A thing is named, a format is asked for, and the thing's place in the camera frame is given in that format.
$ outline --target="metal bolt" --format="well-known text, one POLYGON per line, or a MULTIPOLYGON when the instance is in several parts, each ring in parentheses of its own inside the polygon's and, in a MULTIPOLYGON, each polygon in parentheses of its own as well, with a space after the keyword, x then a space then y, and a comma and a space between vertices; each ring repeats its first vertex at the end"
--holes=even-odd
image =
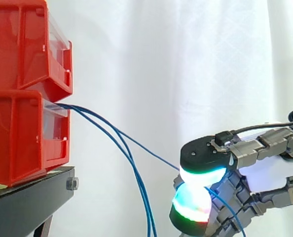
POLYGON ((78 189, 78 178, 70 177, 67 180, 67 190, 74 191, 78 189))

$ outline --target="glowing fingertip sensor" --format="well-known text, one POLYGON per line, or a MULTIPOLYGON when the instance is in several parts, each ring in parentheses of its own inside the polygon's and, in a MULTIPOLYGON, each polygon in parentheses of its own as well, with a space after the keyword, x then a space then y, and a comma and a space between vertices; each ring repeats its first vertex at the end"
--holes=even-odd
POLYGON ((205 173, 188 172, 180 167, 180 175, 183 181, 191 186, 209 186, 219 182, 226 173, 226 168, 221 167, 205 173))
POLYGON ((173 225, 189 236, 203 236, 211 211, 209 192, 183 183, 176 191, 170 219, 173 225))

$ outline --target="black shelf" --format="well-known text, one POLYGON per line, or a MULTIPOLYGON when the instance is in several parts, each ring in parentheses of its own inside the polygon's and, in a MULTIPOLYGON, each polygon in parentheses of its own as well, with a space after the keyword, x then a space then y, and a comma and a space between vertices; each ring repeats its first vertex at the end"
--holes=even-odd
POLYGON ((0 237, 25 237, 36 229, 42 233, 52 214, 73 197, 67 184, 73 177, 74 167, 63 166, 41 179, 0 190, 0 237))

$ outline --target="blue wire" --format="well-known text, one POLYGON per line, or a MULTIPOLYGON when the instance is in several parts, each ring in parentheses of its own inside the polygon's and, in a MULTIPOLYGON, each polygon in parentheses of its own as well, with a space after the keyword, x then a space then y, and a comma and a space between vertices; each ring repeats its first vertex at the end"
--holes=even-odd
MULTIPOLYGON (((122 141, 122 143, 124 144, 124 146, 126 147, 127 151, 128 151, 128 154, 129 154, 129 157, 131 158, 132 162, 134 163, 134 160, 133 160, 133 156, 130 152, 130 149, 129 149, 129 146, 128 144, 126 143, 126 141, 123 139, 123 137, 121 136, 121 132, 115 127, 113 126, 108 120, 106 120, 105 118, 103 118, 102 116, 100 116, 99 114, 87 109, 87 108, 84 108, 84 107, 81 107, 81 106, 76 106, 76 105, 67 105, 67 104, 57 104, 63 108, 66 108, 66 109, 73 109, 75 110, 76 112, 85 112, 85 113, 88 113, 98 119, 100 119, 101 121, 103 121, 104 123, 106 123, 108 126, 110 126, 114 131, 115 133, 118 135, 118 137, 120 138, 120 140, 122 141)), ((84 115, 82 112, 79 113, 81 114, 84 118, 86 118, 87 120, 89 120, 90 118, 87 117, 86 115, 84 115)), ((97 123, 94 122, 94 125, 96 125, 99 129, 102 130, 102 127, 100 127, 97 123)), ((152 214, 152 210, 151 210, 151 206, 149 204, 149 200, 148 200, 148 197, 147 197, 147 194, 146 194, 146 203, 147 203, 147 206, 148 206, 148 216, 149 218, 147 218, 147 222, 148 222, 148 233, 149 233, 149 222, 151 220, 151 224, 152 224, 152 230, 153 230, 153 234, 155 237, 157 237, 157 233, 156 233, 156 227, 155 227, 155 221, 154 221, 154 217, 153 217, 153 214, 152 214)))
MULTIPOLYGON (((142 144, 140 144, 138 141, 134 140, 133 138, 131 138, 130 136, 128 136, 127 134, 125 134, 125 133, 122 132, 121 130, 119 130, 119 129, 117 129, 116 127, 114 127, 110 122, 108 122, 107 120, 105 120, 103 117, 101 117, 101 116, 98 115, 97 113, 95 113, 95 112, 93 112, 93 111, 91 111, 91 110, 89 110, 89 109, 86 109, 86 108, 80 107, 80 106, 70 106, 70 105, 65 105, 65 104, 58 104, 58 105, 60 105, 60 106, 62 106, 62 107, 66 107, 66 109, 68 109, 68 107, 74 109, 76 112, 78 112, 78 113, 79 113, 80 115, 82 115, 84 118, 86 118, 86 119, 89 120, 91 123, 93 123, 93 124, 96 125, 98 128, 100 128, 100 129, 101 129, 101 130, 102 130, 102 131, 103 131, 108 137, 110 137, 110 138, 116 143, 116 145, 120 148, 120 150, 125 154, 125 156, 126 156, 126 157, 128 158, 128 160, 129 160, 129 162, 131 163, 131 165, 132 165, 134 171, 136 170, 136 167, 135 167, 135 165, 134 165, 133 158, 132 158, 132 155, 131 155, 131 153, 130 153, 130 149, 129 149, 129 147, 126 145, 125 141, 122 139, 121 135, 125 136, 126 138, 128 138, 128 139, 131 140, 132 142, 136 143, 138 146, 140 146, 142 149, 144 149, 145 151, 147 151, 148 153, 150 153, 152 156, 158 158, 159 160, 161 160, 161 161, 164 162, 165 164, 167 164, 167 165, 171 166, 172 168, 174 168, 175 170, 178 170, 178 171, 179 171, 179 169, 178 169, 176 166, 174 166, 173 164, 169 163, 168 161, 166 161, 165 159, 161 158, 160 156, 156 155, 155 153, 153 153, 152 151, 150 151, 148 148, 146 148, 145 146, 143 146, 142 144), (81 111, 83 111, 83 112, 85 112, 85 113, 88 113, 88 114, 91 114, 91 115, 93 115, 93 116, 99 118, 100 120, 104 121, 106 124, 108 124, 108 125, 109 125, 109 126, 110 126, 110 127, 111 127, 111 128, 117 133, 117 135, 119 136, 119 138, 121 139, 121 141, 124 143, 126 149, 128 150, 128 153, 129 153, 130 155, 128 155, 128 154, 125 153, 125 151, 123 150, 123 148, 122 148, 122 147, 119 145, 119 143, 118 143, 118 142, 117 142, 117 141, 111 136, 110 133, 108 133, 106 130, 104 130, 99 124, 95 123, 93 120, 91 120, 91 119, 90 119, 89 117, 87 117, 85 114, 83 114, 81 111)), ((139 178, 139 179, 141 180, 141 182, 142 182, 142 179, 141 179, 140 174, 139 174, 138 171, 137 171, 136 177, 139 178)), ((223 203, 223 204, 224 204, 224 205, 230 210, 230 212, 232 213, 233 217, 234 217, 235 220, 237 221, 238 226, 239 226, 239 228, 241 229, 243 236, 246 237, 246 234, 245 234, 244 228, 243 228, 243 226, 242 226, 242 223, 240 222, 240 220, 239 220, 237 214, 236 214, 235 211, 232 209, 232 207, 231 207, 231 206, 230 206, 225 200, 223 200, 221 197, 219 197, 219 195, 216 194, 213 190, 211 190, 211 189, 209 189, 209 188, 207 188, 207 187, 205 187, 205 189, 206 189, 210 194, 212 194, 212 195, 215 196, 217 199, 219 199, 219 200, 220 200, 220 201, 221 201, 221 202, 222 202, 222 203, 223 203)))

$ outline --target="black cable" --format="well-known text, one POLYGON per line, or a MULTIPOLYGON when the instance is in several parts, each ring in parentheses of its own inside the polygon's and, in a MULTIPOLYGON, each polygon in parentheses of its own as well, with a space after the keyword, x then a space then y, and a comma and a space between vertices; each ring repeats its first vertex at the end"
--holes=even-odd
POLYGON ((256 129, 274 128, 274 127, 288 127, 288 126, 293 126, 293 122, 254 125, 254 126, 243 127, 243 128, 237 129, 237 130, 233 130, 233 131, 231 131, 231 133, 233 135, 236 135, 236 134, 239 134, 242 132, 247 132, 247 131, 256 130, 256 129))

